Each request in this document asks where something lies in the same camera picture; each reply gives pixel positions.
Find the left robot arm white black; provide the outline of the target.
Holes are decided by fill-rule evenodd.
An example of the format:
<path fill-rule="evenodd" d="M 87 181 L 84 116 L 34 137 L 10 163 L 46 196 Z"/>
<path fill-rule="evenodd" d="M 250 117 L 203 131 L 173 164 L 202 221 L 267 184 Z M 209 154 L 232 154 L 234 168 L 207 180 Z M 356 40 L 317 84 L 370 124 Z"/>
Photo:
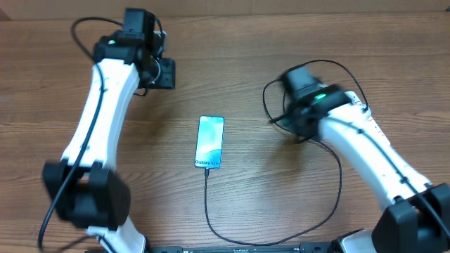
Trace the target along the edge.
<path fill-rule="evenodd" d="M 60 161 L 43 168 L 49 214 L 84 229 L 107 252 L 151 250 L 129 215 L 131 192 L 116 172 L 117 147 L 132 97 L 175 87 L 175 62 L 163 56 L 166 37 L 153 13 L 126 9 L 119 29 L 86 52 L 91 88 L 79 124 Z"/>

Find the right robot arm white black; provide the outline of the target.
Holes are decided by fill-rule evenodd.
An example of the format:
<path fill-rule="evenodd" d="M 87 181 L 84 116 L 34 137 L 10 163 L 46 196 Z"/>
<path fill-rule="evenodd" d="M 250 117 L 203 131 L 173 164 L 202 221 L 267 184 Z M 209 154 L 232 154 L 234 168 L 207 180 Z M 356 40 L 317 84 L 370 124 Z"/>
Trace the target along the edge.
<path fill-rule="evenodd" d="M 280 81 L 290 99 L 280 118 L 293 133 L 328 141 L 341 152 L 382 210 L 373 230 L 342 236 L 333 251 L 448 251 L 449 185 L 433 184 L 406 162 L 355 93 L 322 84 L 305 67 L 286 70 Z"/>

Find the Samsung Galaxy smartphone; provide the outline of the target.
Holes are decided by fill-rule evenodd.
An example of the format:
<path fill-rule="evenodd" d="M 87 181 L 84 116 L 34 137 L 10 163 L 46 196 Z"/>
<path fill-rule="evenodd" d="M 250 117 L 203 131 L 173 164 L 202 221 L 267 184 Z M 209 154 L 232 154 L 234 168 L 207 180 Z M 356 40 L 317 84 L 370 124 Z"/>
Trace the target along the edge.
<path fill-rule="evenodd" d="M 194 165 L 203 169 L 221 167 L 224 140 L 224 118 L 202 115 L 198 124 L 198 137 Z"/>

